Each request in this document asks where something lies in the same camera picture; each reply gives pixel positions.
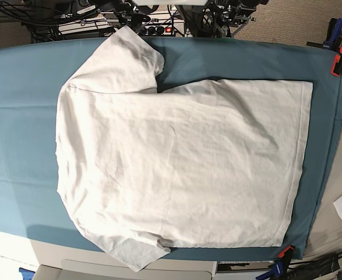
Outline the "white T-shirt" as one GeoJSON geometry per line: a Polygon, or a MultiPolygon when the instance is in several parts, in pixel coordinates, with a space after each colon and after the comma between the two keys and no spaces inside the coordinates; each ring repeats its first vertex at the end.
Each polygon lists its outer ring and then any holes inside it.
{"type": "Polygon", "coordinates": [[[124,27],[61,87],[57,191],[74,225],[136,272],[173,247],[281,246],[313,84],[201,80],[160,93],[163,67],[124,27]]]}

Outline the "teal table cover cloth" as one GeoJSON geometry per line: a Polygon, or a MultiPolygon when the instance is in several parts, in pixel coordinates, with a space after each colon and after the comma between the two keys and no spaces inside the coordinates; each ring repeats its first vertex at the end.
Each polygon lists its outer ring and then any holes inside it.
{"type": "MultiPolygon", "coordinates": [[[[233,39],[148,37],[165,59],[158,90],[204,79],[313,83],[303,173],[284,245],[304,255],[342,130],[342,74],[330,51],[233,39]]],[[[101,38],[0,50],[0,232],[97,251],[75,228],[57,193],[55,115],[66,80],[101,38]]]]}

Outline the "beige drawer cabinet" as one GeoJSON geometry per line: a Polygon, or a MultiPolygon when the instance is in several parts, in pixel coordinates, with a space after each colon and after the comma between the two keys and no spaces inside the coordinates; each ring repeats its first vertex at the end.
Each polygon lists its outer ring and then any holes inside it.
{"type": "Polygon", "coordinates": [[[106,253],[32,240],[39,264],[60,270],[59,279],[213,279],[210,261],[157,260],[134,272],[106,253]]]}

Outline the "orange blue clamp bottom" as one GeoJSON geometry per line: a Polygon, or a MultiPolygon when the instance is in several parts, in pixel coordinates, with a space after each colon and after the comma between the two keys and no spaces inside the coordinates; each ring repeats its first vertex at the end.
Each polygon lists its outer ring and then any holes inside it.
{"type": "Polygon", "coordinates": [[[268,272],[257,276],[255,279],[257,280],[284,279],[287,276],[287,270],[292,260],[294,251],[295,251],[295,247],[293,246],[286,247],[278,255],[278,260],[274,262],[274,264],[271,266],[271,269],[268,272]]]}

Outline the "blue clamp top right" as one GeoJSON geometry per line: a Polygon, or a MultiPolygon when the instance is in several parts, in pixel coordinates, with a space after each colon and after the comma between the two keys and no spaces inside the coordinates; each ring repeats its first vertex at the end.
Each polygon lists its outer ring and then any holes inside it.
{"type": "Polygon", "coordinates": [[[342,37],[340,36],[342,30],[342,18],[331,18],[327,30],[326,39],[323,43],[306,42],[306,46],[321,48],[324,50],[330,50],[338,52],[342,37]]]}

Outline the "orange black clamp top right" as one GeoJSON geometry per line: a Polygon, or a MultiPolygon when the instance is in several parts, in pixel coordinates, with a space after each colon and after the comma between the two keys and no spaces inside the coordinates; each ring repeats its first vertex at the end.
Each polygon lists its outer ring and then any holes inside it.
{"type": "Polygon", "coordinates": [[[334,76],[340,76],[342,73],[342,46],[337,50],[330,73],[334,76]]]}

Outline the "power strip with red switch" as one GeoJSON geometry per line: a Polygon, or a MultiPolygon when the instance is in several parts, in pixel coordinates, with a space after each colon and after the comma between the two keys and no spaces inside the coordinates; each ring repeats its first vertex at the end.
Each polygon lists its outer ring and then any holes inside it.
{"type": "MultiPolygon", "coordinates": [[[[109,26],[107,28],[101,29],[98,32],[99,37],[109,37],[120,27],[109,26]]],[[[184,22],[176,23],[164,23],[164,24],[150,24],[145,26],[140,26],[137,29],[134,28],[133,31],[137,35],[142,37],[184,37],[185,36],[185,24],[184,22]]]]}

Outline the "white overhead mount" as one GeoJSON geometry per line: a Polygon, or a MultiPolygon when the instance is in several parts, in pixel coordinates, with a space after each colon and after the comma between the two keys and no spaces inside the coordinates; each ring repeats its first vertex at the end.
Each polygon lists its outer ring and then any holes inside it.
{"type": "Polygon", "coordinates": [[[195,5],[203,6],[208,0],[133,0],[137,6],[154,6],[154,5],[195,5]]]}

